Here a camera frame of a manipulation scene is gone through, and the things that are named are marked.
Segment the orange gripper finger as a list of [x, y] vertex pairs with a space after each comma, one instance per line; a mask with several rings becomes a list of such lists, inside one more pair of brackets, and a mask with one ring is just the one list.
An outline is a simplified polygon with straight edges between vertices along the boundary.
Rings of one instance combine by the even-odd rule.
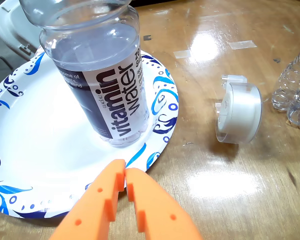
[[110, 162], [54, 230], [51, 240], [106, 240], [124, 190], [126, 163]]
[[146, 172], [128, 168], [125, 179], [138, 231], [147, 240], [202, 239], [189, 214]]

